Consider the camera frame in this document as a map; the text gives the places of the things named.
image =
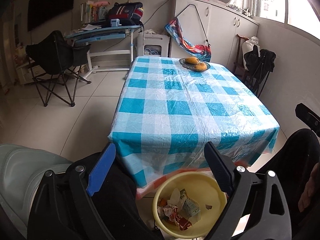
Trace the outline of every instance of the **cabinet door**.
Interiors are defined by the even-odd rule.
[[[239,38],[236,36],[239,34],[240,36],[244,36],[246,38],[251,38],[253,36],[257,36],[258,33],[258,25],[255,23],[243,18],[241,16],[237,16],[237,24],[236,24],[236,33],[233,39],[233,45],[228,61],[227,68],[228,70],[232,71],[234,67],[234,62],[236,62],[237,50],[238,50],[238,42]],[[238,63],[243,63],[243,55],[242,55],[242,44],[244,40],[241,40],[241,47],[239,53],[239,61]]]
[[[184,8],[189,4],[194,4],[199,12],[197,14],[196,8],[190,5],[179,16],[178,20],[182,28],[183,37],[191,44],[205,44],[204,31],[207,33],[210,15],[210,4],[195,0],[176,0],[175,13],[177,16]],[[175,41],[172,41],[170,57],[183,58],[190,57],[190,54],[182,49]]]
[[[212,63],[227,66],[235,36],[236,15],[218,6],[211,5],[208,41],[211,44]]]

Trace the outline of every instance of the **television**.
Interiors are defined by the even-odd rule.
[[[73,0],[29,0],[28,31],[72,8]]]

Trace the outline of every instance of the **colorful bag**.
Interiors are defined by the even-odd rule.
[[[184,8],[181,13],[187,9],[190,5],[194,4],[189,4],[186,8]],[[208,43],[208,46],[202,45],[202,44],[197,44],[197,45],[192,45],[189,41],[187,41],[183,35],[182,35],[182,29],[178,20],[178,16],[181,14],[179,13],[173,20],[171,20],[164,28],[166,31],[170,34],[172,38],[178,43],[178,45],[183,48],[186,52],[191,54],[193,57],[197,57],[199,60],[205,61],[205,62],[210,62],[211,59],[211,49],[210,49],[210,44],[207,39],[207,35],[205,34],[204,28],[202,26],[202,29],[204,31],[204,35],[206,38],[206,42]]]
[[[115,3],[115,5],[108,12],[108,20],[122,19],[125,22],[132,21],[132,25],[140,25],[141,17],[143,15],[143,4],[141,2],[127,2],[127,3]]]

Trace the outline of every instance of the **black pants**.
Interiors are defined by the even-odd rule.
[[[298,224],[308,212],[308,209],[299,212],[298,201],[319,157],[317,136],[309,129],[301,129],[291,135],[283,148],[258,171],[263,174],[267,170],[276,172],[288,202],[293,235],[300,230]],[[135,195],[133,180],[121,164],[115,161],[100,191],[93,195],[92,200],[116,240],[159,240],[141,220]]]

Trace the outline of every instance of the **checkered tablecloth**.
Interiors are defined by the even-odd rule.
[[[210,65],[200,73],[175,58],[133,62],[108,138],[138,187],[177,170],[208,168],[208,141],[243,165],[272,151],[277,121],[230,71]]]

